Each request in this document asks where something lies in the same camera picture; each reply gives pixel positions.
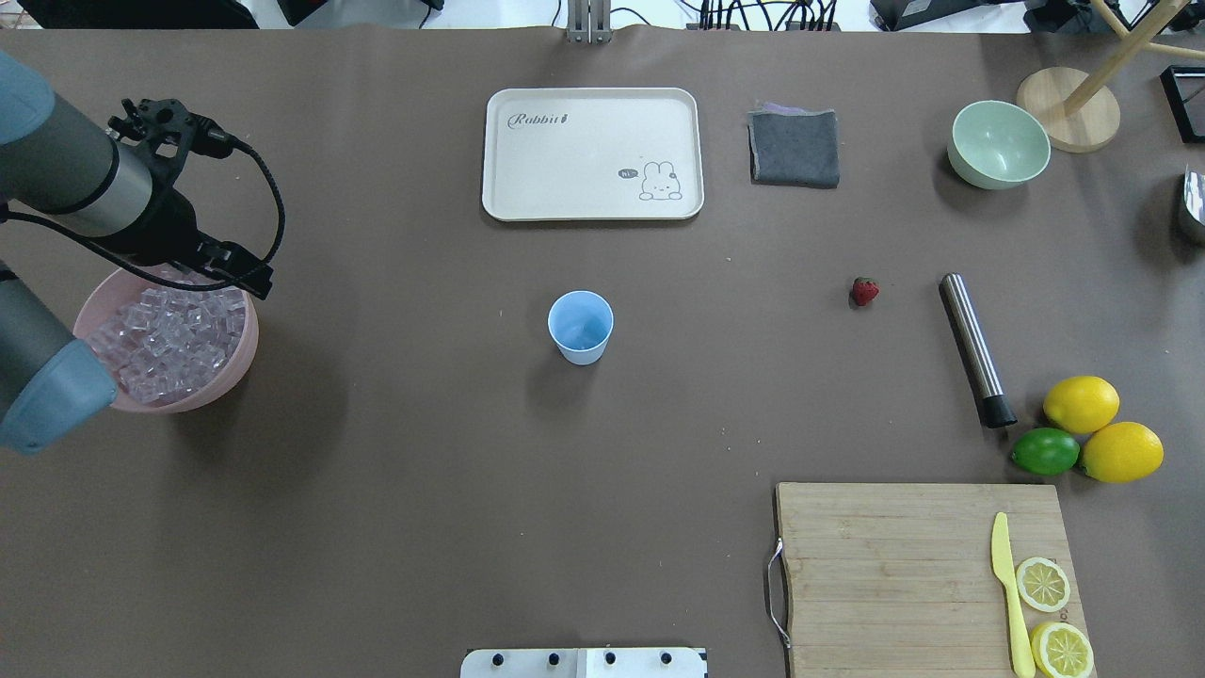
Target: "yellow knife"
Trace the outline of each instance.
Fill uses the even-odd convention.
[[[1034,678],[1034,653],[1029,649],[1025,617],[1021,612],[1017,595],[1017,574],[1012,571],[1012,544],[1009,543],[1009,517],[995,514],[992,525],[992,572],[1004,584],[1004,599],[1009,602],[1009,644],[1012,647],[1012,672],[1018,678]]]

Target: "gray cloth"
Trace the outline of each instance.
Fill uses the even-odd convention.
[[[836,188],[836,113],[766,104],[750,111],[753,181]]]

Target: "citrus fruit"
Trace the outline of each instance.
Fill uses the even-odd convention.
[[[1071,584],[1057,562],[1031,558],[1017,566],[1021,600],[1040,612],[1058,612],[1071,600]]]
[[[1087,678],[1094,660],[1088,637],[1063,621],[1044,621],[1034,629],[1029,645],[1034,664],[1051,678]]]
[[[1122,401],[1112,384],[1099,377],[1064,379],[1046,394],[1042,411],[1054,426],[1084,436],[1109,425]]]
[[[1129,483],[1154,473],[1163,464],[1163,443],[1154,431],[1119,421],[1097,431],[1083,444],[1080,466],[1104,483]]]
[[[1075,466],[1080,444],[1065,431],[1034,429],[1012,447],[1012,461],[1039,476],[1058,476]]]

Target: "blue cup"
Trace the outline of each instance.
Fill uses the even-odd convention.
[[[594,291],[570,291],[548,309],[548,332],[560,354],[574,365],[590,365],[602,358],[615,313]]]

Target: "wooden cutting board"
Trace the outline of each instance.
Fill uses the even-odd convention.
[[[1025,627],[1063,620],[1092,638],[1053,487],[781,483],[777,508],[793,678],[1011,677],[997,512],[1015,565],[1047,558],[1071,582],[1059,613],[1022,603]]]

